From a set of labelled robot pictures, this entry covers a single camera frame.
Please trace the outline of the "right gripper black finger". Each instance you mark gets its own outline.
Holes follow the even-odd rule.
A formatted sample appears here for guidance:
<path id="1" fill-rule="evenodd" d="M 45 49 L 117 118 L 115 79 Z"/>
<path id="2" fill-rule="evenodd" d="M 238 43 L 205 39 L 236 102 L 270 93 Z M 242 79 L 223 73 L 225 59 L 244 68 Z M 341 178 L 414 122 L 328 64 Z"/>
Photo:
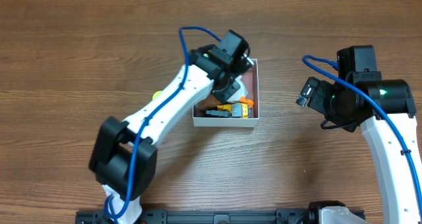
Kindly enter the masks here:
<path id="1" fill-rule="evenodd" d="M 313 92 L 318 88 L 320 80 L 311 76 L 308 77 L 304 87 L 303 87 L 303 92 Z"/>
<path id="2" fill-rule="evenodd" d="M 311 98 L 314 90 L 315 90 L 314 86 L 304 85 L 304 87 L 302 88 L 301 92 L 299 93 L 299 95 L 296 99 L 296 104 L 300 105 L 301 107 L 306 106 L 306 104 L 308 103 L 309 99 Z"/>

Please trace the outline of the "yellow wooden rattle drum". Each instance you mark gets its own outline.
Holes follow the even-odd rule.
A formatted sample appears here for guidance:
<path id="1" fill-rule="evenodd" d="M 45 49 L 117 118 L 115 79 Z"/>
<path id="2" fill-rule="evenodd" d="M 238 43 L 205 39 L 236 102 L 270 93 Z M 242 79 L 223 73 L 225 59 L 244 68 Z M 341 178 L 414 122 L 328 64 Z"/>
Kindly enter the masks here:
<path id="1" fill-rule="evenodd" d="M 162 91 L 157 91 L 157 92 L 155 92 L 154 94 L 153 94 L 153 96 L 152 96 L 152 99 L 156 99 L 160 94 L 161 94 L 161 92 Z"/>

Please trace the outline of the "white plush duck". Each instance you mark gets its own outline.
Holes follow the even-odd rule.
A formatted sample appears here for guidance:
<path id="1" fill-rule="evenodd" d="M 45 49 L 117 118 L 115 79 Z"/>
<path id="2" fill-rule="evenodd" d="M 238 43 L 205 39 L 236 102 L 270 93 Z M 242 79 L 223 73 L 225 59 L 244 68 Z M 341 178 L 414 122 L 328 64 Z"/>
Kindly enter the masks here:
<path id="1" fill-rule="evenodd" d="M 246 103 L 249 108 L 252 108 L 254 102 L 252 99 L 247 99 L 248 91 L 246 85 L 242 81 L 242 76 L 238 76 L 235 82 L 240 85 L 240 88 L 227 100 L 230 103 Z"/>

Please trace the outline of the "yellow toy truck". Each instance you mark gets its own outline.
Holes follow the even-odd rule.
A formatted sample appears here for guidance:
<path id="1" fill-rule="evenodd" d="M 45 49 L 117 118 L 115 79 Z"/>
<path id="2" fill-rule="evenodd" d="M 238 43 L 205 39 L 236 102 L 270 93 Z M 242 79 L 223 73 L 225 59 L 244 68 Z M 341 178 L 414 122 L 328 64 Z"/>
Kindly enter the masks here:
<path id="1" fill-rule="evenodd" d="M 246 103 L 229 103 L 206 110 L 205 114 L 210 117 L 248 119 L 251 117 L 251 109 Z"/>

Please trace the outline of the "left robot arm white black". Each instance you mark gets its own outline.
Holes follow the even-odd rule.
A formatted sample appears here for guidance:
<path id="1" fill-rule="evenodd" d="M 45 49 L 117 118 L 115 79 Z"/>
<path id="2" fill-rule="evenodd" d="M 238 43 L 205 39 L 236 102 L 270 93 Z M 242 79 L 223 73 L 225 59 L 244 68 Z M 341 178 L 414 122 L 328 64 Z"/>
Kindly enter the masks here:
<path id="1" fill-rule="evenodd" d="M 156 172 L 158 146 L 197 103 L 213 95 L 227 101 L 239 89 L 236 78 L 253 65 L 248 46 L 206 45 L 185 54 L 177 76 L 136 113 L 107 118 L 98 131 L 88 164 L 107 198 L 104 214 L 113 223 L 135 223 L 140 196 Z"/>

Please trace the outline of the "brown plush toy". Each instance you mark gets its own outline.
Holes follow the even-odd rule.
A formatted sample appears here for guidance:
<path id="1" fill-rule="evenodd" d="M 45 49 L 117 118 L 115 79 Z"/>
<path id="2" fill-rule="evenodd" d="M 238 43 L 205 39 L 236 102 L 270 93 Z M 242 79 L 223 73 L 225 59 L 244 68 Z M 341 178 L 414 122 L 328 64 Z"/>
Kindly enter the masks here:
<path id="1" fill-rule="evenodd" d="M 206 111 L 207 109 L 215 108 L 221 104 L 222 103 L 213 94 L 210 94 L 206 99 L 197 103 L 196 108 L 202 111 Z"/>

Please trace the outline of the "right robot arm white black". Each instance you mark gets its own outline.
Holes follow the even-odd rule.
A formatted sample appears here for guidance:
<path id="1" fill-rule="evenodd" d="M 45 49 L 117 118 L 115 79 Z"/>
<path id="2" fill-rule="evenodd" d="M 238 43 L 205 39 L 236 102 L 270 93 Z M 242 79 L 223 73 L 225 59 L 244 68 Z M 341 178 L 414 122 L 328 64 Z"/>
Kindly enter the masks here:
<path id="1" fill-rule="evenodd" d="M 324 130 L 342 128 L 365 138 L 375 165 L 385 223 L 421 222 L 421 158 L 416 108 L 404 80 L 307 79 L 297 104 L 324 116 Z"/>

